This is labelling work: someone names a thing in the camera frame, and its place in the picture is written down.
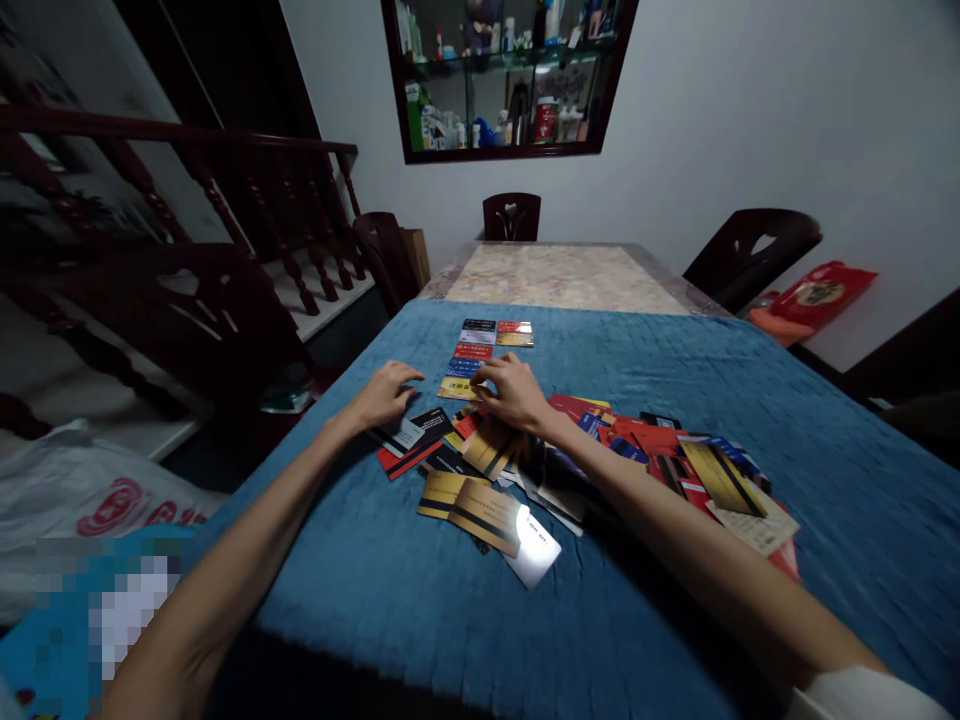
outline red bag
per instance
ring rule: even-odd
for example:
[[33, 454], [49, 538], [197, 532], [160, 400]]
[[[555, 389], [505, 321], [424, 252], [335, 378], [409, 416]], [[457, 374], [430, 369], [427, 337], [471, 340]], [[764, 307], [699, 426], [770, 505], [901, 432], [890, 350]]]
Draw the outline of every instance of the red bag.
[[774, 301], [770, 312], [819, 330], [863, 295], [877, 275], [834, 260], [807, 273]]

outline handrail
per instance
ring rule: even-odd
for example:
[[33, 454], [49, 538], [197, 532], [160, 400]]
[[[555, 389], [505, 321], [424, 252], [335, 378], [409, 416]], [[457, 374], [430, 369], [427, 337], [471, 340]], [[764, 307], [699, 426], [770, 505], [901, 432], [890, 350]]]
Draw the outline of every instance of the handrail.
[[0, 105], [0, 133], [10, 132], [39, 133], [41, 135], [79, 135], [82, 137], [123, 140], [153, 140], [156, 142], [253, 145], [294, 150], [319, 150], [347, 155], [357, 155], [359, 152], [356, 145], [348, 143], [262, 135], [242, 130], [188, 127], [176, 123], [93, 115], [71, 110], [53, 110], [24, 105]]

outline dark wooden chair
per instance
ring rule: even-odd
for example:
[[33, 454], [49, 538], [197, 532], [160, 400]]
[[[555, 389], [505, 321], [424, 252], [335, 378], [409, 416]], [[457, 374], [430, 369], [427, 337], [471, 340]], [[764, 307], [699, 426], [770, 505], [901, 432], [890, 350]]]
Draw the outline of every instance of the dark wooden chair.
[[[774, 238], [756, 250], [764, 235]], [[816, 220], [793, 210], [737, 210], [683, 277], [736, 315], [823, 239]]]
[[536, 242], [539, 232], [539, 195], [503, 193], [483, 201], [484, 240]]
[[353, 230], [364, 264], [393, 317], [420, 292], [397, 218], [392, 213], [367, 213], [353, 221]]
[[300, 384], [314, 399], [342, 373], [316, 365], [266, 273], [232, 245], [116, 255], [67, 278], [61, 292], [235, 426], [275, 437], [268, 420], [296, 424], [302, 415], [259, 411], [263, 391], [289, 366], [306, 368]]

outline plastic bag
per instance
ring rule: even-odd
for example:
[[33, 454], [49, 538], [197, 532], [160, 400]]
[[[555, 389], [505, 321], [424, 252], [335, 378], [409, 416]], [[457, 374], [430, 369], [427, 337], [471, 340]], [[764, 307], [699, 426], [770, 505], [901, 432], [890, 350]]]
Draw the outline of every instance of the plastic bag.
[[119, 537], [154, 523], [198, 525], [226, 498], [94, 437], [83, 420], [56, 428], [0, 462], [0, 624], [17, 622], [43, 589], [41, 538]]
[[834, 260], [807, 273], [774, 301], [770, 312], [819, 330], [863, 295], [877, 276]]

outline person's right hand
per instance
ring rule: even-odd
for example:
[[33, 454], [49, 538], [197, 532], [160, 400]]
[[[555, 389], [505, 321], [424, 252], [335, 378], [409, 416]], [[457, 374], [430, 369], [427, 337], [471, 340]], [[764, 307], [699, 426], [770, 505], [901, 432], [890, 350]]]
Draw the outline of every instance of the person's right hand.
[[[496, 395], [480, 384], [484, 380], [496, 385]], [[470, 384], [484, 407], [518, 430], [541, 435], [545, 424], [557, 415], [547, 404], [530, 366], [512, 352], [488, 361]]]

